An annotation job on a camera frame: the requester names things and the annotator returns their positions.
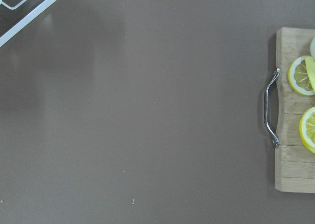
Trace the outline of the lemon slice near bun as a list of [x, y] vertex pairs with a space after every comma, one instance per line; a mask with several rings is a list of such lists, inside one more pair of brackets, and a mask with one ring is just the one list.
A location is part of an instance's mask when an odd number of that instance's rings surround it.
[[308, 79], [305, 58], [309, 55], [297, 58], [288, 70], [288, 80], [291, 87], [299, 94], [304, 96], [314, 96], [315, 91], [312, 90]]

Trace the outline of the lemon slice stack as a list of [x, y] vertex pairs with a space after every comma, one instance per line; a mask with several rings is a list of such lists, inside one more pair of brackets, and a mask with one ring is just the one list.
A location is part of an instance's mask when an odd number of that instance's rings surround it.
[[311, 153], [315, 153], [315, 108], [308, 109], [301, 117], [299, 132], [303, 145]]

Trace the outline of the yellow plastic knife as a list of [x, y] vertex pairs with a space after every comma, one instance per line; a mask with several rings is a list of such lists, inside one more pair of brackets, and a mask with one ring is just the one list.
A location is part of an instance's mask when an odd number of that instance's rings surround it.
[[305, 58], [306, 71], [312, 90], [315, 90], [315, 61], [312, 56]]

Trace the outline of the white metal frame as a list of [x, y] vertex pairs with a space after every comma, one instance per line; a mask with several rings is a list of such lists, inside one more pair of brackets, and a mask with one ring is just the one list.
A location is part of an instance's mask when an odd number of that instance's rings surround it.
[[34, 20], [57, 0], [0, 0], [0, 45]]

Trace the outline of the wooden cutting board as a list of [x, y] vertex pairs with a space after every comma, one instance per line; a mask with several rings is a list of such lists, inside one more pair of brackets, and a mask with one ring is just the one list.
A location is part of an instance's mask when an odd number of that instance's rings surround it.
[[280, 145], [275, 149], [275, 188], [281, 192], [314, 193], [315, 155], [303, 145], [299, 123], [303, 114], [315, 105], [314, 96], [297, 93], [288, 82], [288, 70], [299, 57], [309, 55], [315, 35], [311, 29], [282, 27], [276, 36], [276, 81], [278, 90], [278, 123], [276, 134]]

